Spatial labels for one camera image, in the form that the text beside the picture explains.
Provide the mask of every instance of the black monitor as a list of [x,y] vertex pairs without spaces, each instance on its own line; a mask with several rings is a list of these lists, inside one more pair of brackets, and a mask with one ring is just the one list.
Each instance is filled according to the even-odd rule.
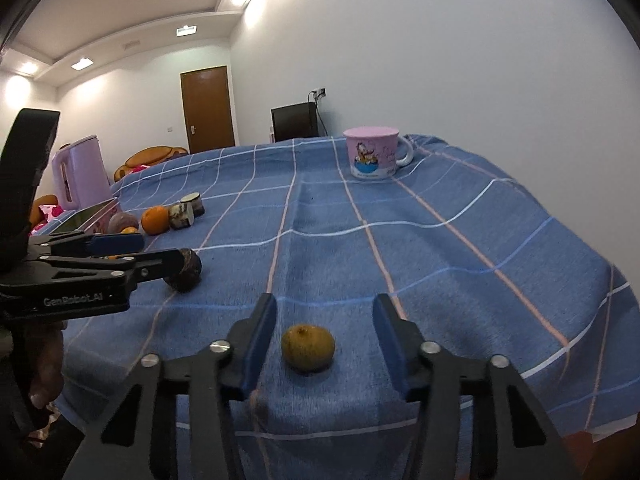
[[273,137],[276,142],[297,137],[318,136],[318,115],[315,103],[300,103],[274,108],[271,110],[271,119],[273,121]]

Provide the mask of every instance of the pink kettle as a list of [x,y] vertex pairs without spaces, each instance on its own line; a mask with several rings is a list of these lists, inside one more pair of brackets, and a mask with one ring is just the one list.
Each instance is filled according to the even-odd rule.
[[113,198],[95,135],[60,149],[51,166],[56,196],[65,210],[81,210]]

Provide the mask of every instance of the orange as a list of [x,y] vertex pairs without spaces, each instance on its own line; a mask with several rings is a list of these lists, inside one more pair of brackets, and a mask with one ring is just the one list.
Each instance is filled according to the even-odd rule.
[[150,207],[142,213],[140,223],[148,235],[155,236],[167,232],[169,230],[169,211],[161,205]]

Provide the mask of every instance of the blue tablecloth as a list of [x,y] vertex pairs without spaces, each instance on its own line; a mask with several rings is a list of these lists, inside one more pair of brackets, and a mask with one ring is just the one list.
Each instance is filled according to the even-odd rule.
[[[412,141],[414,161],[376,182],[350,175],[343,138],[323,138],[199,153],[117,183],[138,215],[202,194],[191,228],[149,241],[196,249],[202,283],[187,294],[143,283],[128,312],[70,323],[62,412],[82,427],[142,355],[196,352],[266,290],[279,307],[270,350],[251,401],[232,403],[249,479],[401,477],[417,407],[399,400],[382,360],[379,292],[455,354],[509,356],[562,434],[640,411],[640,312],[620,272],[484,158]],[[334,334],[329,370],[303,377],[283,364],[280,337],[299,322]],[[470,416],[463,404],[461,470]]]

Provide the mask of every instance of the wooden door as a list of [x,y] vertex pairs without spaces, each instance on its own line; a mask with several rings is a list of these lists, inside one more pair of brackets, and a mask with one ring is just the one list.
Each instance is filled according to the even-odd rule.
[[191,153],[235,146],[226,66],[180,74]]

